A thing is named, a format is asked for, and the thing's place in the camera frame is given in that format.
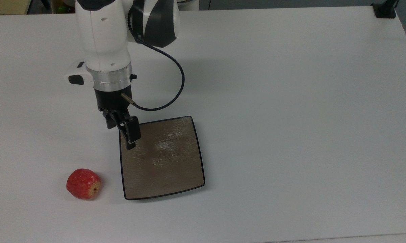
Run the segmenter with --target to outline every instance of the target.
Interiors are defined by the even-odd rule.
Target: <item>white table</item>
[[[406,35],[371,7],[182,12],[166,51],[180,98],[141,122],[191,115],[206,185],[123,197],[118,132],[93,90],[73,15],[0,17],[0,242],[257,243],[406,233]],[[164,104],[175,65],[129,45],[135,101]],[[98,172],[97,200],[66,191]]]

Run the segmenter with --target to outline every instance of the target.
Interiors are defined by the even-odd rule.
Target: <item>apple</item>
[[[101,189],[101,179],[90,169],[77,169],[68,178],[67,190],[74,197],[91,200]]]

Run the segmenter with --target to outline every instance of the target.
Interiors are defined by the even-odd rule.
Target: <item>brown plate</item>
[[[142,137],[126,149],[120,134],[123,193],[127,200],[161,197],[205,184],[192,117],[140,124]]]

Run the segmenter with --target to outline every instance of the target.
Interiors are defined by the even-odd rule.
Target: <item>floor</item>
[[[369,6],[370,3],[382,3],[383,0],[200,0],[200,10],[252,9],[252,8],[288,8],[323,6]],[[28,14],[51,14],[41,0],[33,0]],[[406,32],[406,0],[400,0],[397,14]]]

